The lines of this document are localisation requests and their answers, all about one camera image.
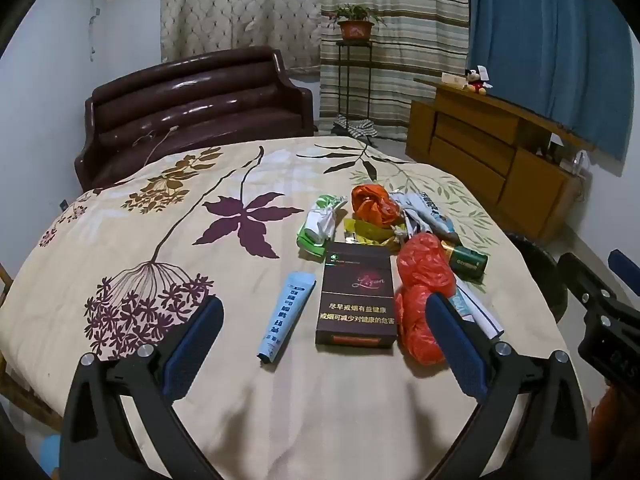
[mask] curtain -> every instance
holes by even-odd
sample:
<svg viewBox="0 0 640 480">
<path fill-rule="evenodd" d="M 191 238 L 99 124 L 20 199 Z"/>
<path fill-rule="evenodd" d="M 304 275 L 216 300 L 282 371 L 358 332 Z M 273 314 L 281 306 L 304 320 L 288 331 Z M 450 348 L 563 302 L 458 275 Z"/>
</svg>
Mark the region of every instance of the curtain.
<svg viewBox="0 0 640 480">
<path fill-rule="evenodd" d="M 162 60 L 268 44 L 294 72 L 318 71 L 319 0 L 161 0 Z"/>
<path fill-rule="evenodd" d="M 329 14 L 345 4 L 376 10 L 386 25 L 373 27 L 370 119 L 380 137 L 403 140 L 412 100 L 435 96 L 435 88 L 415 77 L 438 81 L 442 72 L 463 75 L 468 50 L 468 0 L 322 0 L 320 131 L 328 133 L 338 112 L 340 28 Z M 366 48 L 351 48 L 350 119 L 367 115 Z M 342 70 L 342 95 L 345 93 Z M 342 113 L 345 100 L 342 98 Z"/>
<path fill-rule="evenodd" d="M 622 159 L 633 103 L 629 27 L 611 0 L 472 0 L 471 66 L 491 94 Z"/>
</svg>

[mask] white wall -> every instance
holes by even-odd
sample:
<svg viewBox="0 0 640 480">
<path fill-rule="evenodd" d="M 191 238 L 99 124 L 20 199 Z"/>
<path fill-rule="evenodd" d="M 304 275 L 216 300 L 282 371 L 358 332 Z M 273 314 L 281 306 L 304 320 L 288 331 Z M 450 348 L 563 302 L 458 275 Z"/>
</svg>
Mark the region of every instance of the white wall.
<svg viewBox="0 0 640 480">
<path fill-rule="evenodd" d="M 0 58 L 0 262 L 13 276 L 81 193 L 84 100 L 103 79 L 92 13 L 92 0 L 37 0 Z"/>
<path fill-rule="evenodd" d="M 625 161 L 622 164 L 600 152 L 591 155 L 588 197 L 574 207 L 568 224 L 603 262 L 613 249 L 620 249 L 640 264 L 640 43 L 633 32 L 630 35 L 634 113 Z"/>
<path fill-rule="evenodd" d="M 96 50 L 103 51 L 106 56 L 108 80 L 159 64 L 160 0 L 108 0 L 104 7 L 104 41 L 97 43 Z M 319 76 L 299 76 L 291 81 L 311 90 L 314 118 L 318 119 Z"/>
</svg>

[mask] dark red cigarette pack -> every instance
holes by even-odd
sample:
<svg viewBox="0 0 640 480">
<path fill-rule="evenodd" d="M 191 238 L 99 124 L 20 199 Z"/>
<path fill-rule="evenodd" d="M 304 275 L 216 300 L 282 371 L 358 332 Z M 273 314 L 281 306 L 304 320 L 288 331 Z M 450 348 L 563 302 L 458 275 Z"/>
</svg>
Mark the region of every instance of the dark red cigarette pack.
<svg viewBox="0 0 640 480">
<path fill-rule="evenodd" d="M 386 247 L 331 242 L 316 344 L 389 348 L 396 340 L 394 286 Z"/>
</svg>

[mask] bed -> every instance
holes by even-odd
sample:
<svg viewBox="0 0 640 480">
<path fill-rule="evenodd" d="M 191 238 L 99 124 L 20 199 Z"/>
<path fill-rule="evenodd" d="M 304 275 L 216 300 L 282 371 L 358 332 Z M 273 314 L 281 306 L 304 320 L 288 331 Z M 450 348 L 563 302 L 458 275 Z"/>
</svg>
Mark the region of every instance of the bed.
<svg viewBox="0 0 640 480">
<path fill-rule="evenodd" d="M 446 366 L 421 367 L 397 345 L 316 346 L 322 263 L 296 246 L 319 194 L 348 195 L 371 180 L 424 190 L 466 246 L 489 254 L 474 291 L 504 325 L 504 340 L 533 356 L 566 350 L 520 253 L 459 180 L 342 137 L 169 155 L 86 192 L 18 273 L 0 310 L 0 350 L 62 414 L 83 353 L 127 355 L 160 340 L 205 294 L 215 294 L 225 307 L 222 332 L 174 409 L 225 478 L 423 478 L 475 400 Z M 340 226 L 336 239 L 344 240 Z M 261 367 L 258 343 L 292 270 L 315 273 L 318 285 L 277 366 Z M 164 472 L 128 400 L 142 453 Z M 500 444 L 488 467 L 507 449 Z"/>
</svg>

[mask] blue curtain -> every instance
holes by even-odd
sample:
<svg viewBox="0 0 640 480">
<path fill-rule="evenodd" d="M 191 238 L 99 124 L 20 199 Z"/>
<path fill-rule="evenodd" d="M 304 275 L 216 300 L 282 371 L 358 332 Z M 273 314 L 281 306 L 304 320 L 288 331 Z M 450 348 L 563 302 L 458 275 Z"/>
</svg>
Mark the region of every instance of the blue curtain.
<svg viewBox="0 0 640 480">
<path fill-rule="evenodd" d="M 490 94 L 622 159 L 633 106 L 628 25 L 611 0 L 470 0 L 467 65 Z"/>
</svg>

